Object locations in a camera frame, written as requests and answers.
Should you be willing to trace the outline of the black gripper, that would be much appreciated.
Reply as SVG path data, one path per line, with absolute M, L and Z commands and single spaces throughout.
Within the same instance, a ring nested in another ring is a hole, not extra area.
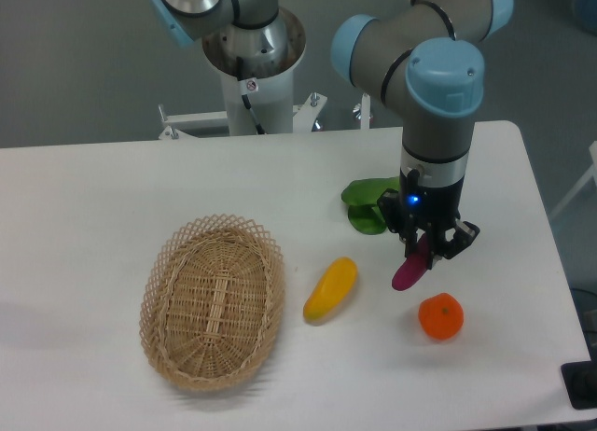
M 443 258 L 453 258 L 466 250 L 479 236 L 480 229 L 463 221 L 459 212 L 463 180 L 442 187 L 423 184 L 423 173 L 409 170 L 399 176 L 399 190 L 386 189 L 377 200 L 386 227 L 405 245 L 405 257 L 418 253 L 418 241 L 427 235 L 427 268 Z

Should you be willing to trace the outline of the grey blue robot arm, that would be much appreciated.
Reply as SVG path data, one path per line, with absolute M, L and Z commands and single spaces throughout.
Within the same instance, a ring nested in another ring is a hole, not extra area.
M 288 132 L 292 90 L 286 84 L 305 49 L 301 26 L 279 0 L 149 0 L 181 46 L 201 42 L 224 78 L 233 135 Z M 335 33 L 330 60 L 354 87 L 403 122 L 399 189 L 378 205 L 407 256 L 427 267 L 463 252 L 479 235 L 459 202 L 482 101 L 485 65 L 478 42 L 504 27 L 513 0 L 410 0 L 382 21 L 355 15 Z

